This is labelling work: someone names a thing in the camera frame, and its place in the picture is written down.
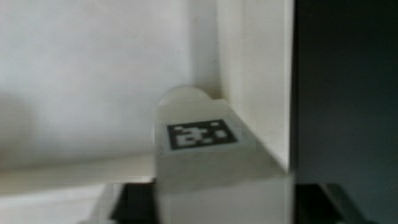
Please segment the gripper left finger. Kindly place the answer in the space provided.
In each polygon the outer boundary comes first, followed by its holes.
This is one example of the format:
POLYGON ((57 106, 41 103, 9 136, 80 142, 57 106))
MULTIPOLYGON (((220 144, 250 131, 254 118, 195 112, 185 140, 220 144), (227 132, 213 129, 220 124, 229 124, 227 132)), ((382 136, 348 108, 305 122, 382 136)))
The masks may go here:
POLYGON ((112 183, 78 224, 158 224, 154 183, 112 183))

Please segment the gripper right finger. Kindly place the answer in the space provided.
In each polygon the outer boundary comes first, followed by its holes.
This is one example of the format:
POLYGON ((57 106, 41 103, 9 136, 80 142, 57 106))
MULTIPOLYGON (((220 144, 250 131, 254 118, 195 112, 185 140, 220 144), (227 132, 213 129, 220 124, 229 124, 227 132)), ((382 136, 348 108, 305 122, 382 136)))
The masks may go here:
POLYGON ((293 224, 371 224, 337 184, 295 185, 293 224))

